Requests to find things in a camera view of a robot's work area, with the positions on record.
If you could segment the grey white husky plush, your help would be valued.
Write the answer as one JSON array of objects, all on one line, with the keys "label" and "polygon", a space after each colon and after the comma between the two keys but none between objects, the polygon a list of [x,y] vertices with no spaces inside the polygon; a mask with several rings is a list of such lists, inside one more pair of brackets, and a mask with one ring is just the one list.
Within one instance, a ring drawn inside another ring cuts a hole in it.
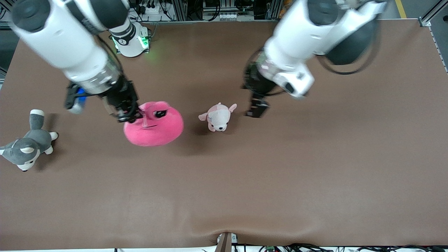
[{"label": "grey white husky plush", "polygon": [[45,113],[43,110],[31,110],[29,113],[29,131],[24,137],[0,147],[0,156],[16,165],[21,171],[28,171],[38,157],[53,153],[52,142],[59,135],[54,131],[43,129]]}]

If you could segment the white terminal strip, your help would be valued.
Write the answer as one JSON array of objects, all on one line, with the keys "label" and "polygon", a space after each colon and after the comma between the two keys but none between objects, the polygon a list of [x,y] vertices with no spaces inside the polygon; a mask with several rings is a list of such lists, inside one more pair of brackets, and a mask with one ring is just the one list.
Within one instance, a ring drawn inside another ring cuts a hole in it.
[{"label": "white terminal strip", "polygon": [[218,21],[254,21],[251,12],[223,12],[216,18]]}]

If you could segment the white power strip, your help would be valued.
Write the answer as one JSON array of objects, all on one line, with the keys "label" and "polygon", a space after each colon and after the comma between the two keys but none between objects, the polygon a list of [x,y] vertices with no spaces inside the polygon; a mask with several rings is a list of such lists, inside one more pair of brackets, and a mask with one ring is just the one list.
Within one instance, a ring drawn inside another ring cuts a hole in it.
[{"label": "white power strip", "polygon": [[138,15],[158,15],[163,13],[164,8],[156,0],[129,0],[131,9],[134,9]]}]

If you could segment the hot pink round plush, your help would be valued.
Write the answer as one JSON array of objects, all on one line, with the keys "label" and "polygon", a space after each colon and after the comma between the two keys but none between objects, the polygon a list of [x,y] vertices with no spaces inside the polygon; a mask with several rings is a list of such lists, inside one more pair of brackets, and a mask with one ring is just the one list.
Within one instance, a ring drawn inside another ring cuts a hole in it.
[{"label": "hot pink round plush", "polygon": [[126,139],[136,146],[156,147],[177,139],[184,129],[184,121],[167,102],[151,101],[139,106],[142,118],[123,127]]}]

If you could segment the pale pink dog plush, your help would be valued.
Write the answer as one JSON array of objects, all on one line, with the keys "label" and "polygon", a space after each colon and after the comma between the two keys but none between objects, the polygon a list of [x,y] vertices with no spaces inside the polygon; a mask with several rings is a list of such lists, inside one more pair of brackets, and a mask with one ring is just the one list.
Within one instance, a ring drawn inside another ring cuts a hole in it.
[{"label": "pale pink dog plush", "polygon": [[208,109],[206,113],[198,116],[200,121],[208,123],[208,129],[211,132],[225,131],[231,118],[231,113],[237,108],[237,104],[230,107],[219,102]]}]

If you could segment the aluminium frame post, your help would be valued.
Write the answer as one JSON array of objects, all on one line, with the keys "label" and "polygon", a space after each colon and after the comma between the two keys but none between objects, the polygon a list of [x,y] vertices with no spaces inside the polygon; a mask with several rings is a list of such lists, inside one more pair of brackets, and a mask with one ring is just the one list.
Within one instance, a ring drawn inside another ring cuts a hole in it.
[{"label": "aluminium frame post", "polygon": [[169,10],[173,10],[173,20],[187,21],[188,0],[165,0],[170,4]]}]

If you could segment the aluminium table edge rail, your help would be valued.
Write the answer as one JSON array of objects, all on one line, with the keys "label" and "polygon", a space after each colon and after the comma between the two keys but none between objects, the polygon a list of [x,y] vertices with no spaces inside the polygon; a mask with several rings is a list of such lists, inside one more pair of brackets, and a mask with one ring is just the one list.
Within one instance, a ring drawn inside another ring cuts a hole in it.
[{"label": "aluminium table edge rail", "polygon": [[263,23],[263,22],[276,22],[280,21],[280,19],[269,19],[269,20],[236,20],[236,21],[144,21],[143,24],[146,25],[190,25],[190,24],[197,24],[197,23]]}]

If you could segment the aluminium corner profile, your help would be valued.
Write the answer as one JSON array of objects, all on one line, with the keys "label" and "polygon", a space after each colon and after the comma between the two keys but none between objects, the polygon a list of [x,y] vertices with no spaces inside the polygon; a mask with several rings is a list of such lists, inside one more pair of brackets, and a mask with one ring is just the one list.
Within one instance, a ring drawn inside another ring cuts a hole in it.
[{"label": "aluminium corner profile", "polygon": [[418,18],[421,27],[430,27],[431,20],[441,12],[445,7],[448,6],[448,0],[437,0],[434,5],[432,5],[429,10],[427,10],[423,16]]}]

